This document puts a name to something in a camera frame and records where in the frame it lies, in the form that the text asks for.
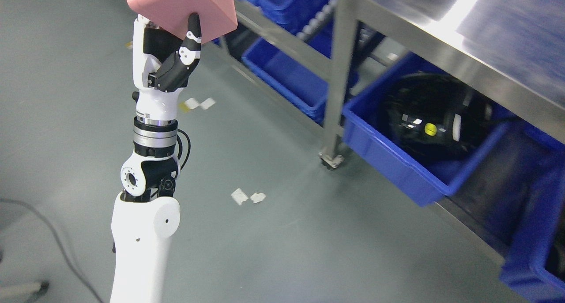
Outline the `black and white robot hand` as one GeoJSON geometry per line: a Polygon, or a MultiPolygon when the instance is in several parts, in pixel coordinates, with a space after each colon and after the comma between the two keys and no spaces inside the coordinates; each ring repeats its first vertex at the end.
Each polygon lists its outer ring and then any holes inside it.
{"type": "Polygon", "coordinates": [[[132,43],[133,81],[139,90],[137,119],[150,125],[169,124],[176,119],[180,92],[200,61],[200,16],[189,16],[188,31],[181,41],[147,17],[137,15],[132,43]]]}

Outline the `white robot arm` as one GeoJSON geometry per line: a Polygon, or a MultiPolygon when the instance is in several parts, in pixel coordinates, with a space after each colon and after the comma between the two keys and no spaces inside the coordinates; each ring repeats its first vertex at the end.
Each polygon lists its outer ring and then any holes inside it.
{"type": "Polygon", "coordinates": [[[180,173],[174,114],[136,112],[134,148],[120,170],[113,207],[115,273],[111,303],[160,303],[172,237],[180,224],[173,197],[180,173]]]}

